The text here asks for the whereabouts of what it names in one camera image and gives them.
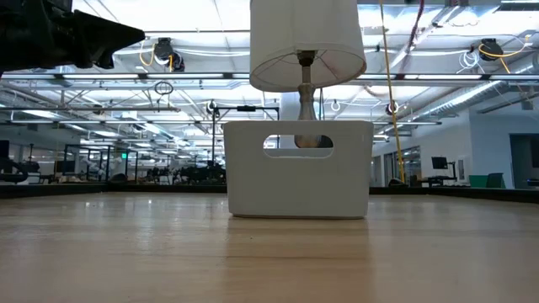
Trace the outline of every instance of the ceiling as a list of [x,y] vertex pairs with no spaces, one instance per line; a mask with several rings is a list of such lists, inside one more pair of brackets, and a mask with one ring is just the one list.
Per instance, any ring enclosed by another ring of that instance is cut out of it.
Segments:
[[[186,73],[247,73],[249,71],[249,2],[250,0],[74,0],[73,8],[101,18],[143,29],[147,33],[144,44],[136,44],[115,53],[115,69],[77,69],[61,66],[46,73],[166,73],[168,69],[151,60],[152,44],[160,37],[173,39],[174,49],[184,58]],[[358,5],[360,26],[366,52],[367,73],[383,74],[385,61],[382,42],[382,21],[376,2]],[[395,61],[392,73],[405,74],[505,74],[497,61],[477,59],[477,51],[467,54],[470,47],[477,48],[482,38],[495,38],[505,53],[521,52],[508,57],[510,69],[527,60],[539,47],[539,11],[500,10],[499,3],[484,1],[487,5],[445,8],[436,1],[427,1],[415,48],[409,56],[402,55],[417,12],[417,5],[388,5],[385,7],[387,48],[389,61]],[[14,73],[31,73],[19,71]],[[65,104],[73,108],[104,107],[132,108],[131,115],[139,120],[208,120],[206,106],[213,100],[218,106],[279,106],[280,93],[262,93],[248,84],[247,75],[239,79],[174,79],[174,91],[165,96],[156,93],[157,80],[109,79],[93,80],[3,80],[6,91],[22,90],[37,94],[26,96],[22,103],[33,107],[55,107]],[[405,119],[448,93],[475,84],[469,82],[398,82],[393,87],[393,98],[402,106],[400,116]],[[388,120],[385,107],[389,102],[389,88],[380,81],[351,82],[323,90],[324,112],[327,120]],[[315,93],[320,100],[320,90]],[[8,107],[8,98],[0,98]],[[174,107],[179,112],[140,111],[141,108]],[[122,113],[107,111],[96,115],[91,112],[66,113],[71,119],[121,120]],[[25,113],[20,119],[34,119]],[[251,113],[231,111],[222,120],[264,120],[271,115],[262,111]],[[204,136],[209,125],[158,125],[177,138]],[[86,125],[84,129],[100,129],[102,125]],[[137,133],[123,130],[123,136],[137,137]]]

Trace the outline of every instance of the office chair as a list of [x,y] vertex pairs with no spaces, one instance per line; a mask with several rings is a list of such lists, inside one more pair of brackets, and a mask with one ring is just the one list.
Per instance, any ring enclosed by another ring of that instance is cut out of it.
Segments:
[[504,173],[490,173],[487,176],[487,189],[502,189],[504,187]]

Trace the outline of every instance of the cable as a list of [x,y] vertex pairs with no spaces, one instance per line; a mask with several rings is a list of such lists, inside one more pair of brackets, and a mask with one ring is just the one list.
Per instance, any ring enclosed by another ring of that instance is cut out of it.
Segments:
[[[393,100],[393,92],[392,92],[392,84],[391,84],[391,75],[389,71],[389,55],[387,54],[387,37],[386,37],[386,25],[384,23],[384,0],[379,0],[380,2],[380,14],[382,16],[382,35],[384,39],[384,55],[386,57],[386,72],[387,72],[387,86],[389,87],[389,101],[391,102],[392,109],[395,108],[395,100]],[[424,6],[424,0],[421,0],[421,3],[423,4],[420,8],[420,12],[423,12],[423,6]],[[395,110],[392,110],[392,120],[393,120],[393,129],[395,131],[395,141],[397,142],[397,155],[398,155],[398,170],[401,175],[401,182],[404,183],[404,165],[403,165],[403,153],[401,152],[401,141],[398,137],[398,127],[397,127],[397,115],[395,113]]]
[[170,64],[168,65],[168,71],[172,72],[172,64],[173,64],[173,61],[174,61],[174,56],[169,55],[168,56],[168,61],[170,62]]
[[139,58],[141,59],[141,63],[144,64],[145,66],[150,66],[152,63],[153,63],[153,57],[154,57],[154,54],[155,54],[155,43],[153,44],[152,46],[152,59],[150,60],[150,63],[146,63],[144,61],[144,58],[142,58],[142,50],[144,49],[144,40],[141,42],[141,51],[139,52]]
[[494,57],[494,58],[507,58],[507,57],[510,57],[510,56],[518,55],[527,47],[526,43],[524,43],[524,45],[522,45],[522,48],[519,49],[516,52],[512,52],[512,53],[507,54],[507,55],[496,55],[496,54],[491,54],[491,53],[488,53],[488,52],[484,51],[482,49],[483,46],[485,46],[485,45],[484,44],[479,45],[479,47],[478,47],[479,51],[481,51],[483,54],[485,54],[487,56],[491,56],[491,57]]
[[510,71],[509,68],[507,67],[507,64],[505,64],[504,58],[499,58],[499,60],[502,62],[502,65],[504,66],[504,68],[505,68],[505,70],[507,71],[507,73],[511,74],[511,71]]
[[408,46],[406,47],[406,55],[404,56],[403,61],[401,63],[401,66],[398,69],[399,70],[398,73],[403,73],[404,68],[406,68],[406,66],[408,65],[408,61],[409,61],[409,58],[410,58],[408,55],[410,54],[410,52],[412,50],[412,46],[414,46],[414,38],[415,38],[415,35],[418,32],[419,20],[421,19],[421,16],[423,16],[423,10],[424,10],[424,0],[420,0],[418,16],[415,19],[415,24],[414,24],[414,26],[412,28],[412,33],[410,33],[410,38],[408,39]]

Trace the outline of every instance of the lamp stem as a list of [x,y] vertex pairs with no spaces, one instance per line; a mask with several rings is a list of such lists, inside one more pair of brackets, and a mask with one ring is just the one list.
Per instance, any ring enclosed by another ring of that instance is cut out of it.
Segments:
[[[303,50],[297,54],[297,58],[302,65],[302,84],[297,88],[300,93],[300,114],[298,120],[316,120],[314,111],[314,91],[311,80],[311,65],[314,62],[316,51]],[[295,135],[294,142],[299,148],[317,148],[320,145],[319,135]]]

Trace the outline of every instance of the desk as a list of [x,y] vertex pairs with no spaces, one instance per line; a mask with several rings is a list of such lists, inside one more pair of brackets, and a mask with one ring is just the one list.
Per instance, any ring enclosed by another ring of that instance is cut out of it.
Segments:
[[539,180],[528,179],[528,186],[532,186],[532,187],[535,187],[536,189],[539,189]]
[[444,186],[444,181],[457,181],[457,178],[454,177],[447,177],[447,176],[434,176],[434,177],[428,177],[419,180],[419,183],[428,183],[429,187],[433,187],[433,185],[439,185]]
[[370,202],[364,220],[302,221],[231,217],[225,194],[7,199],[0,301],[536,302],[537,205]]

